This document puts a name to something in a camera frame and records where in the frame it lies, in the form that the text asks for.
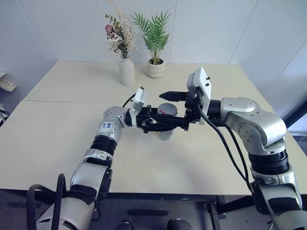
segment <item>white flower pot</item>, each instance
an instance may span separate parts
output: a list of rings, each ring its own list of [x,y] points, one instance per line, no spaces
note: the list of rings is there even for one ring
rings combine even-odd
[[[119,63],[120,82],[124,86],[134,86],[135,84],[135,70],[134,63],[128,58],[122,58]]]
[[[165,72],[165,63],[163,61],[160,65],[153,65],[147,61],[147,74],[151,78],[160,78],[164,75]]]

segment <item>potted plant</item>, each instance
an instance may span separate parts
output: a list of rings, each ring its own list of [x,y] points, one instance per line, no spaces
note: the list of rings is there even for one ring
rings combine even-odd
[[[147,61],[147,73],[151,78],[160,78],[165,72],[165,63],[160,59],[164,46],[168,43],[169,34],[166,33],[166,23],[170,14],[168,11],[152,16],[152,20],[145,19],[140,13],[134,13],[133,23],[144,33],[145,44],[152,56]]]
[[[105,26],[107,34],[107,42],[111,48],[109,52],[122,58],[119,63],[120,81],[125,86],[133,86],[135,84],[134,64],[130,60],[129,52],[138,47],[133,42],[135,32],[133,31],[130,20],[127,15],[121,12],[116,6],[118,18],[105,14],[109,19],[109,23]]]

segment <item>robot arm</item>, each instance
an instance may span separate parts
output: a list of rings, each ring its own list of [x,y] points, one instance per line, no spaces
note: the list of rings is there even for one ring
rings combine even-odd
[[[59,229],[88,229],[96,202],[104,199],[109,191],[113,154],[124,127],[141,128],[144,133],[176,127],[188,131],[190,123],[204,124],[199,105],[214,124],[228,125],[241,137],[255,179],[251,191],[257,210],[269,214],[278,230],[307,229],[307,212],[302,211],[294,170],[285,150],[283,121],[247,98],[210,100],[209,79],[201,68],[189,76],[188,92],[160,95],[169,101],[185,101],[184,117],[159,114],[150,105],[143,107],[146,97],[143,88],[135,94],[130,110],[117,106],[106,110],[93,144],[71,178],[71,189],[62,198]],[[50,229],[53,213],[54,205],[37,221],[37,228]]]
[[[104,113],[93,144],[86,151],[71,178],[68,195],[61,199],[60,230],[87,230],[96,208],[104,199],[111,184],[114,150],[120,140],[126,108],[111,107]],[[51,229],[54,217],[52,205],[36,222],[39,230]]]
[[[223,98],[219,119],[241,137],[248,152],[257,210],[270,215],[278,230],[306,229],[307,212],[288,162],[282,119],[247,98]]]

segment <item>wall panel seam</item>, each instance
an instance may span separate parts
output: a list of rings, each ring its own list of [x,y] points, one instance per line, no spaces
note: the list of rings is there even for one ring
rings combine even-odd
[[[98,23],[99,23],[99,30],[100,30],[100,34],[101,34],[102,43],[103,43],[105,52],[107,52],[105,41],[104,41],[104,35],[102,33],[102,27],[101,27],[101,23],[100,23],[100,17],[99,17],[99,13],[98,13],[98,8],[97,8],[96,0],[94,0],[94,5],[95,5],[95,8],[96,8],[96,15],[97,15]],[[106,57],[107,57],[107,61],[110,62],[108,54],[106,54]]]
[[[172,25],[172,35],[171,35],[170,46],[169,46],[168,63],[170,62],[171,52],[172,52],[172,41],[173,41],[173,32],[174,32],[174,25],[175,25],[176,5],[177,5],[177,0],[175,0],[174,18],[173,18],[173,25]]]
[[[256,8],[256,6],[257,6],[257,4],[258,4],[258,1],[259,1],[259,0],[257,0],[255,6],[254,6],[254,8],[253,8],[253,11],[252,11],[251,14],[250,14],[250,17],[249,17],[249,19],[248,19],[248,22],[247,22],[246,25],[245,25],[245,28],[244,28],[244,30],[243,30],[243,32],[242,32],[242,35],[241,35],[241,37],[240,37],[240,39],[239,39],[239,41],[238,41],[238,43],[237,43],[237,45],[236,45],[236,47],[235,47],[234,52],[232,53],[232,56],[231,56],[231,58],[230,58],[228,64],[230,64],[230,62],[232,61],[232,58],[234,57],[234,55],[235,55],[235,53],[236,53],[236,50],[237,50],[238,47],[239,47],[239,44],[240,44],[240,42],[241,42],[241,40],[242,40],[242,38],[243,38],[243,35],[244,35],[244,33],[245,33],[245,31],[246,31],[246,29],[247,29],[247,27],[248,27],[248,24],[249,24],[250,19],[251,19],[251,17],[253,16],[253,13],[254,13],[255,8]]]
[[[283,70],[280,72],[280,74],[278,74],[278,76],[276,77],[276,79],[271,83],[271,85],[267,88],[266,91],[264,91],[263,95],[265,95],[269,89],[275,84],[275,82],[279,79],[279,77],[281,76],[281,74],[285,71],[285,69],[288,67],[288,65],[290,65],[291,61],[295,58],[295,56],[297,55],[297,53],[303,48],[303,46],[305,45],[306,41],[300,46],[300,48],[296,51],[296,53],[291,57],[291,59],[288,61],[288,63],[285,65],[285,67],[283,68]]]
[[[30,30],[32,31],[32,33],[33,33],[33,35],[34,35],[34,37],[35,37],[35,39],[36,39],[36,41],[37,41],[39,47],[41,48],[41,50],[42,50],[43,54],[45,55],[47,61],[50,62],[50,60],[49,60],[49,58],[47,57],[47,55],[46,55],[46,53],[45,53],[45,51],[44,51],[42,45],[40,44],[40,42],[39,42],[39,40],[38,40],[36,34],[34,33],[34,30],[33,30],[32,26],[31,26],[30,22],[28,21],[28,19],[27,19],[26,15],[25,15],[25,13],[24,13],[24,11],[23,11],[21,5],[19,4],[19,1],[16,0],[16,2],[17,2],[18,6],[19,6],[19,9],[21,10],[21,12],[22,12],[22,14],[23,14],[23,16],[24,16],[25,21],[27,22],[28,26],[30,27]]]

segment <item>tabletop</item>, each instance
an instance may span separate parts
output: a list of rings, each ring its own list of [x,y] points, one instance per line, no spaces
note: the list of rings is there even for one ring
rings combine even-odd
[[[136,64],[137,85],[144,86],[149,93],[146,104],[155,107],[164,103],[158,95],[165,91],[186,91],[188,74],[199,66],[204,66],[212,79],[212,99],[244,96],[272,111],[238,65],[168,65],[163,78],[150,79],[141,71],[144,65]],[[66,175],[69,184],[94,139],[103,112],[111,106],[121,106],[137,88],[120,85],[114,77],[118,72],[115,67],[109,63],[62,61],[53,67],[0,128],[0,188],[28,189],[39,183],[55,189],[59,173]],[[104,68],[113,74],[106,74]],[[175,105],[178,116],[183,116],[184,103]],[[222,132],[240,166],[230,136],[223,128]],[[307,194],[307,158],[289,133],[286,143],[300,192]],[[248,154],[243,153],[249,166]],[[188,132],[177,128],[170,141],[159,140],[155,133],[125,128],[112,170],[111,192],[250,194],[217,134],[208,125],[191,124]]]

